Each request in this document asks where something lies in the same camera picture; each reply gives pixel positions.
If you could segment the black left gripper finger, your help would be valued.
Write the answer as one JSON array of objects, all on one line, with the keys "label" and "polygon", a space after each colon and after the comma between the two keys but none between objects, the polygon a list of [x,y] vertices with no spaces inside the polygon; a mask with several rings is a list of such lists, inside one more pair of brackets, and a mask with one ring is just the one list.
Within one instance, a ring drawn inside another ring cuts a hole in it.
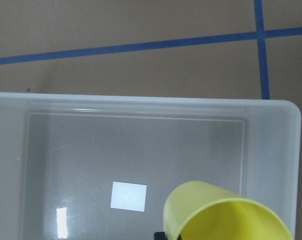
[{"label": "black left gripper finger", "polygon": [[168,240],[168,237],[164,231],[158,231],[153,234],[154,240]]}]

